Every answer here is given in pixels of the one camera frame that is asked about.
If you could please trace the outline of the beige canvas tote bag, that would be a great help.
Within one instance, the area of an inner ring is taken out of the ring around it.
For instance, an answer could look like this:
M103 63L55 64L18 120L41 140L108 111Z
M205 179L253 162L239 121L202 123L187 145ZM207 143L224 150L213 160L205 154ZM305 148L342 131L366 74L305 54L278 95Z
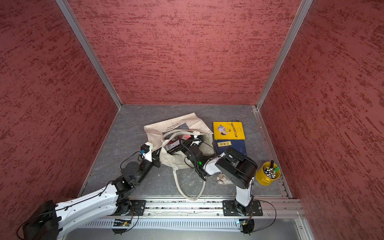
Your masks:
M198 200L203 194L206 184L203 183L203 186L196 197L187 196L179 184L177 171L193 168L193 166L182 150L173 154L168 154L164 149L164 146L176 136L191 135L192 137L188 140L203 140L204 142L200 144L200 150L203 152L204 156L212 157L215 155L215 150L213 148L213 132L195 113L146 125L144 126L144 130L147 134L148 142L153 144L153 151L160 151L160 162L172 168L179 193L187 200Z

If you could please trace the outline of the yellow spine book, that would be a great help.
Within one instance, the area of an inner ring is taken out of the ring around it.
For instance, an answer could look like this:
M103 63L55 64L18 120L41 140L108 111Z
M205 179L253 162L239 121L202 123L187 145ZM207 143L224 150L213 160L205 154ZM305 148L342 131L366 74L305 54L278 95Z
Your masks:
M215 140L245 140L241 122L213 122Z

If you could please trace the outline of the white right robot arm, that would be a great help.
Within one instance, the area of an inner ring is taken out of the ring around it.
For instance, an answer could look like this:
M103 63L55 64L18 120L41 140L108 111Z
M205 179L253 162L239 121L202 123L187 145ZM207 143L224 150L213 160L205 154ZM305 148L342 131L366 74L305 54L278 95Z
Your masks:
M203 181L216 173L222 173L236 186L236 198L231 203L232 206L224 204L224 207L236 211L239 216L253 216L252 188L258 169L256 162L232 147L228 147L217 157L206 157L200 150L200 144L203 142L203 140L179 141L182 152Z

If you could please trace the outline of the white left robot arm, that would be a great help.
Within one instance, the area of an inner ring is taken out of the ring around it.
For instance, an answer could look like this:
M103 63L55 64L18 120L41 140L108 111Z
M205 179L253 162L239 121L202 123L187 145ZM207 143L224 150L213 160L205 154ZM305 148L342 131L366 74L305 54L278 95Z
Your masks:
M153 167L160 167L158 156L152 160L130 162L121 176L93 193L67 202L50 200L19 227L21 240L58 240L67 233L106 216L133 219L144 214L145 200L130 200L129 195L144 180Z

